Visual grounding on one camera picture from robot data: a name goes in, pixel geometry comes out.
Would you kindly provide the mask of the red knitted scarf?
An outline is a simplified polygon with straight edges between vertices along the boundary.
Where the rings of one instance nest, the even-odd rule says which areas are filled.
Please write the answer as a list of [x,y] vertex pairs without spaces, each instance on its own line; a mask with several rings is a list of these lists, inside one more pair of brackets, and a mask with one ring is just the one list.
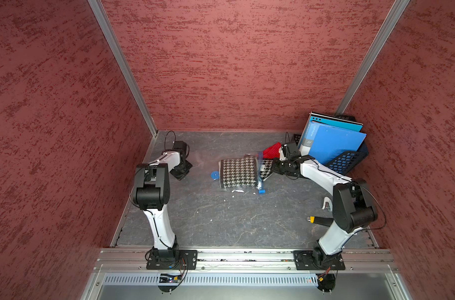
[[262,157],[264,160],[273,160],[274,158],[280,158],[280,149],[282,144],[277,142],[276,144],[266,148],[262,152]]

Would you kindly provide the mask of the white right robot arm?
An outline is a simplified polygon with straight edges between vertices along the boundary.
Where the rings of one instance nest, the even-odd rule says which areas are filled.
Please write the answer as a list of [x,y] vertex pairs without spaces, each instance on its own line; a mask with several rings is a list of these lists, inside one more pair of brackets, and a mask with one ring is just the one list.
[[353,180],[322,165],[310,155],[303,156],[295,142],[281,145],[279,156],[273,159],[272,171],[295,179],[306,178],[330,193],[328,230],[313,248],[311,257],[318,266],[333,260],[344,245],[359,231],[377,220],[375,198],[366,181]]

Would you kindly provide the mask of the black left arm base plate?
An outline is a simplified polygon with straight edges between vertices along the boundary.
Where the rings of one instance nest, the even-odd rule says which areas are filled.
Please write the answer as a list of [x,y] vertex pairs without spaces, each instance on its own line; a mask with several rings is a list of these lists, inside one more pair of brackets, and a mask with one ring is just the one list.
[[152,248],[145,255],[147,270],[187,270],[196,269],[198,251]]

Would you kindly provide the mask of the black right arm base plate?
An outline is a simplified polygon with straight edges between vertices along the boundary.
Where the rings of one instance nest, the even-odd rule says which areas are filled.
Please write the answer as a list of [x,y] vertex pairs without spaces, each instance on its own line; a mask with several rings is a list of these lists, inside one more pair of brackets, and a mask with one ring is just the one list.
[[346,266],[341,253],[325,255],[321,250],[293,251],[294,263],[298,271],[344,271]]

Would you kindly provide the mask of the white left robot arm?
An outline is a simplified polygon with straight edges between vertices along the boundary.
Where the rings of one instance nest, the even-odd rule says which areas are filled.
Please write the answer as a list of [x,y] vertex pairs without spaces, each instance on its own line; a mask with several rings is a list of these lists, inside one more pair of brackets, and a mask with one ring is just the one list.
[[167,204],[171,197],[170,177],[183,180],[192,165],[188,162],[189,146],[175,141],[155,160],[136,166],[130,199],[146,215],[154,236],[154,248],[172,250],[176,245]]

